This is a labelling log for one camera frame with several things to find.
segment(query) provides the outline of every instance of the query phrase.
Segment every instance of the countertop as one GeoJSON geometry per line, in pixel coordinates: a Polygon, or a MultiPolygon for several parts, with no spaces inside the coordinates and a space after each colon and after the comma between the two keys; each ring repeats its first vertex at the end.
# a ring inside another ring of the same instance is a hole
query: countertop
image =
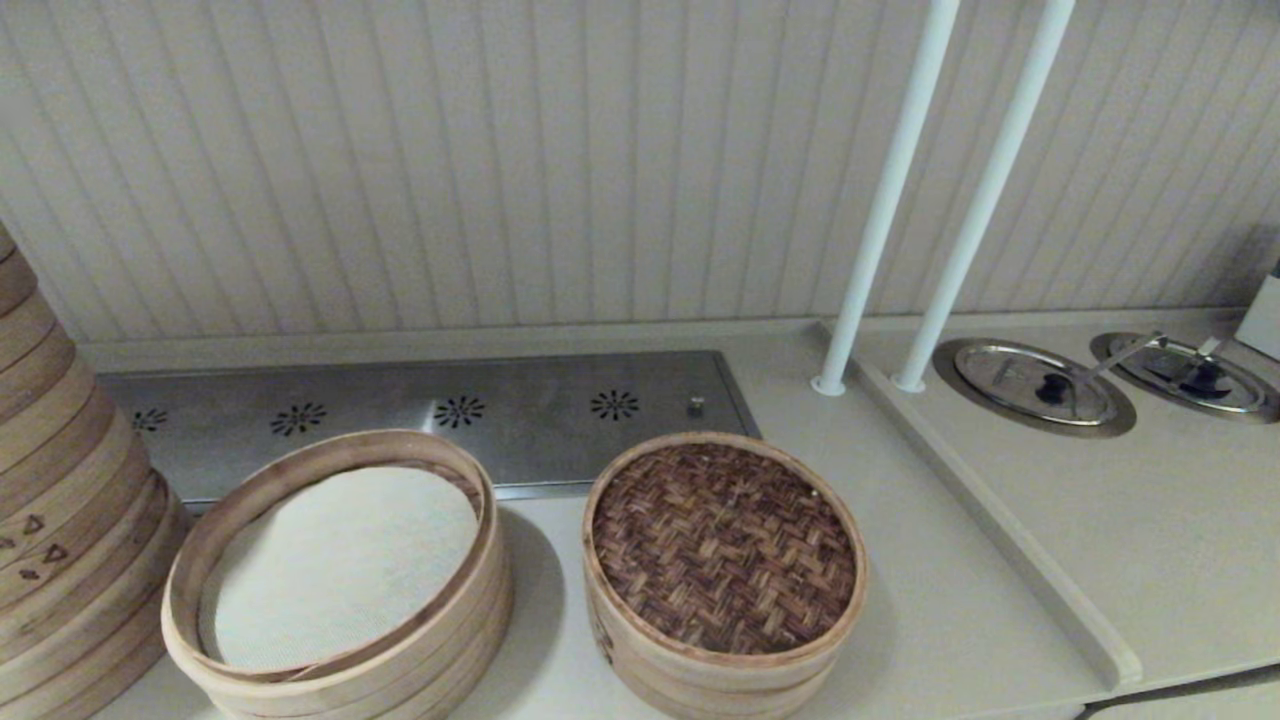
{"type": "MultiPolygon", "coordinates": [[[[1093,365],[1103,332],[1164,329],[1199,345],[1229,338],[1220,313],[1076,314],[1046,324],[952,323],[943,340],[996,337],[1093,365]]],[[[859,338],[859,361],[879,380],[896,372],[911,332],[859,338]]],[[[1277,382],[1280,365],[1238,343],[1219,354],[1277,382]]],[[[1140,676],[1126,692],[1280,662],[1280,424],[1249,425],[1174,405],[1107,375],[1137,409],[1116,438],[1064,438],[972,404],[934,373],[919,395],[877,387],[914,418],[959,475],[991,492],[1012,532],[1042,547],[1132,648],[1140,676]]]]}
{"type": "MultiPolygon", "coordinates": [[[[861,618],[799,719],[1073,717],[1110,688],[965,509],[851,383],[809,387],[826,350],[812,320],[338,336],[86,346],[101,372],[404,361],[639,350],[721,350],[769,442],[822,474],[872,561],[861,618]]],[[[458,719],[662,717],[609,670],[584,610],[585,498],[502,506],[516,609],[500,653],[458,719]]],[[[220,715],[163,660],[97,720],[220,715]]]]}

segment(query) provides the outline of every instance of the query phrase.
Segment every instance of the paneled wall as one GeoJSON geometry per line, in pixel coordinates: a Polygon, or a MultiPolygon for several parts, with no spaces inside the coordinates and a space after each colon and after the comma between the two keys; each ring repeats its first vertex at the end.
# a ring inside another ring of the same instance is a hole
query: paneled wall
{"type": "MultiPolygon", "coordinates": [[[[1041,8],[964,3],[874,313],[927,301],[1041,8]]],[[[0,218],[88,341],[828,314],[925,10],[9,0],[0,218]]],[[[960,307],[1247,302],[1277,150],[1274,0],[1083,0],[960,307]]]]}

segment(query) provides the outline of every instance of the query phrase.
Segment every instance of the stainless steel lid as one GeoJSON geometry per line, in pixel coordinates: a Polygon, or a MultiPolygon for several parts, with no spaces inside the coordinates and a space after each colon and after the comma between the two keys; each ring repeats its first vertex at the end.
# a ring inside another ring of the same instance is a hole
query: stainless steel lid
{"type": "Polygon", "coordinates": [[[1074,437],[1114,437],[1134,424],[1133,405],[1111,383],[1061,355],[1016,342],[945,342],[933,366],[961,395],[1024,425],[1074,437]]]}
{"type": "MultiPolygon", "coordinates": [[[[1106,333],[1091,343],[1105,360],[1139,336],[1106,333]]],[[[1148,343],[1116,364],[1117,374],[1153,395],[1202,413],[1245,423],[1280,419],[1280,393],[1244,368],[1176,341],[1148,343]]]]}

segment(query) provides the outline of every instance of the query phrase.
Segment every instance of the white pipe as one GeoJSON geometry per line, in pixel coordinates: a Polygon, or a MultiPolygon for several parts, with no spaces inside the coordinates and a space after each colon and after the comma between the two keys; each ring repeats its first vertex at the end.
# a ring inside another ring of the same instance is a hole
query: white pipe
{"type": "Polygon", "coordinates": [[[920,46],[915,53],[915,67],[911,68],[911,78],[906,86],[901,117],[884,159],[884,169],[881,173],[879,187],[876,188],[867,225],[863,228],[863,243],[858,247],[840,319],[836,320],[831,347],[827,350],[827,361],[822,366],[822,375],[810,382],[813,389],[822,395],[845,393],[841,378],[845,377],[845,365],[849,364],[849,356],[854,351],[858,323],[861,322],[863,311],[867,309],[867,297],[872,292],[872,281],[876,279],[876,268],[879,266],[884,241],[888,240],[888,231],[893,227],[893,214],[897,213],[897,202],[902,197],[902,186],[906,184],[906,174],[911,169],[915,145],[920,140],[920,129],[924,128],[924,118],[929,113],[929,101],[933,100],[933,88],[938,83],[942,59],[946,58],[951,28],[955,26],[959,9],[960,0],[933,0],[929,17],[924,20],[924,35],[920,36],[920,46]]]}
{"type": "Polygon", "coordinates": [[[906,392],[924,391],[924,368],[937,347],[942,336],[942,325],[951,315],[956,296],[960,295],[960,286],[969,274],[982,238],[987,233],[991,215],[996,211],[996,204],[1005,190],[1005,182],[1018,159],[1018,150],[1027,136],[1027,126],[1036,114],[1036,105],[1039,102],[1041,91],[1044,90],[1044,81],[1053,68],[1053,58],[1062,44],[1066,26],[1071,20],[1071,10],[1075,0],[1048,0],[1044,14],[1041,15],[1039,27],[1036,29],[1036,38],[1032,40],[1030,53],[1023,65],[1023,73],[1018,78],[1018,87],[1014,90],[1014,100],[1005,113],[1004,124],[1000,127],[1000,136],[996,137],[996,146],[991,151],[991,160],[983,172],[982,182],[978,184],[969,205],[969,214],[965,215],[964,224],[960,225],[960,234],[956,237],[955,249],[947,259],[947,266],[942,272],[938,287],[933,291],[933,300],[924,313],[924,322],[911,345],[911,352],[902,364],[902,370],[893,375],[893,384],[906,392]]]}

